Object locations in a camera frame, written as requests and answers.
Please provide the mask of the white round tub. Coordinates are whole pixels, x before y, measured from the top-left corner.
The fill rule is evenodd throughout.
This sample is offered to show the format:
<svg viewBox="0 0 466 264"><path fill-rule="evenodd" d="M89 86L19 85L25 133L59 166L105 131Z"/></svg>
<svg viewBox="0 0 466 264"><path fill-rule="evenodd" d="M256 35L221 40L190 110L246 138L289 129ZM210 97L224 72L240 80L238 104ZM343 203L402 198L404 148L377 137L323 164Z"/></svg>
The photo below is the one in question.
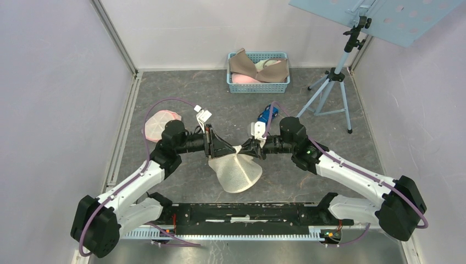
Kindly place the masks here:
<svg viewBox="0 0 466 264"><path fill-rule="evenodd" d="M263 173L262 167L253 161L253 157L239 154L240 146L234 146L234 149L233 154L208 160L223 190L233 194L252 187Z"/></svg>

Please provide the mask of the white mesh laundry bag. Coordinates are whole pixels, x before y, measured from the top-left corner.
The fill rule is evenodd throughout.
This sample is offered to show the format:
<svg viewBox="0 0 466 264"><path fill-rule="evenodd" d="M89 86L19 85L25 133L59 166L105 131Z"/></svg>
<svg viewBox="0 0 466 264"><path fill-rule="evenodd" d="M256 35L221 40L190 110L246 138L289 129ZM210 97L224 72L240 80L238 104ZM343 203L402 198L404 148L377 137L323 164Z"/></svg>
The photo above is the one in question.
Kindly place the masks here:
<svg viewBox="0 0 466 264"><path fill-rule="evenodd" d="M157 143L162 139L162 132L165 125L172 120L182 120L181 115L169 110L160 110L152 115L144 127L145 137L151 142Z"/></svg>

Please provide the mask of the beige padded bra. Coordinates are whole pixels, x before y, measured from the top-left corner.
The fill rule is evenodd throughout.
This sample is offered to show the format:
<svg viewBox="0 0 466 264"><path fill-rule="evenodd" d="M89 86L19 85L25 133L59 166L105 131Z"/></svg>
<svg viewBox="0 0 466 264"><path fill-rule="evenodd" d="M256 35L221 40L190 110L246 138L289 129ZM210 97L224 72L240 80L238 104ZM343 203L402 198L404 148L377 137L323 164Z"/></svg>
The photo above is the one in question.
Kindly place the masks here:
<svg viewBox="0 0 466 264"><path fill-rule="evenodd" d="M254 63L242 48L229 59L234 83L280 83L289 77L287 58L268 58Z"/></svg>

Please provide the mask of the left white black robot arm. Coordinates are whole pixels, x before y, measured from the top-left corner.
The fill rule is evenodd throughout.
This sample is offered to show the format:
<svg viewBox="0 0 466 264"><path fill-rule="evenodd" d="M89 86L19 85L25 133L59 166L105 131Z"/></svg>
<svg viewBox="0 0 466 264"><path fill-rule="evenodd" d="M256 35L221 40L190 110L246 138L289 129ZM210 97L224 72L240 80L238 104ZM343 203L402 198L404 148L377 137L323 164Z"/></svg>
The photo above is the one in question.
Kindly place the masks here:
<svg viewBox="0 0 466 264"><path fill-rule="evenodd" d="M240 146L217 137L209 124L202 130L190 134L182 121L169 121L161 140L138 169L109 191L79 201L70 235L79 243L81 256L105 257L129 231L154 220L166 224L172 219L172 208L154 198L139 204L135 201L176 171L181 154L202 151L209 158L220 158L239 153Z"/></svg>

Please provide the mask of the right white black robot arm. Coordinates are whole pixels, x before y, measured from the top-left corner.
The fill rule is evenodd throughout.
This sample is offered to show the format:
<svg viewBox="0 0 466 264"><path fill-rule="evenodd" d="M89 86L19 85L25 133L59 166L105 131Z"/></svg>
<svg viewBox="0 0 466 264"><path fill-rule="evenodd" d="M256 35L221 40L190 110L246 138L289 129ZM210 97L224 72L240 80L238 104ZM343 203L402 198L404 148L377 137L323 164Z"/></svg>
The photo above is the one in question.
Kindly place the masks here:
<svg viewBox="0 0 466 264"><path fill-rule="evenodd" d="M340 157L308 136L296 117L282 119L279 128L279 135L247 140L240 153L263 160L268 154L289 153L301 170L334 180L362 195L359 199L330 194L329 201L317 210L322 223L348 219L374 224L400 241L408 241L416 229L429 226L424 216L426 204L411 178L377 174Z"/></svg>

